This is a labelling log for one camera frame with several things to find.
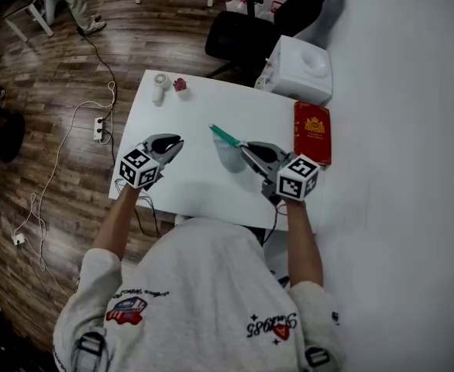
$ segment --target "small potted plant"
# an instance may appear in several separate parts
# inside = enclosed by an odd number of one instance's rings
[[[189,89],[187,88],[186,81],[182,77],[179,77],[176,81],[174,81],[174,89],[177,95],[179,95],[179,98],[181,99],[187,98],[187,95],[189,94]]]

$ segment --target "white t-shirt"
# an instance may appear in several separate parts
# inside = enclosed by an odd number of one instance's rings
[[[71,370],[74,344],[96,326],[110,371],[334,371],[343,363],[334,311],[317,284],[286,292],[248,229],[190,219],[124,283],[114,253],[89,250],[53,353],[61,371]]]

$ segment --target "forearm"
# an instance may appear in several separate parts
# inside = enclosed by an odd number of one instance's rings
[[[132,211],[136,206],[139,191],[140,189],[131,188],[128,185],[124,187],[101,225],[100,231],[93,241],[93,248],[113,252],[122,260],[126,251]]]
[[[287,250],[291,286],[302,281],[311,281],[322,287],[322,259],[311,230],[306,204],[291,200],[286,200],[286,204],[289,225]]]

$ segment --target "person's leg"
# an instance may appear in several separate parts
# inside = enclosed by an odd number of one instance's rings
[[[92,33],[105,26],[104,22],[95,22],[88,11],[86,0],[65,0],[77,25],[84,33]]]

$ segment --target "black and white marker cube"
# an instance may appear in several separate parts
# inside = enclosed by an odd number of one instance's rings
[[[138,147],[130,149],[120,160],[120,176],[133,188],[141,188],[156,180],[160,164]]]
[[[320,166],[304,154],[277,172],[277,194],[302,201],[317,184]]]

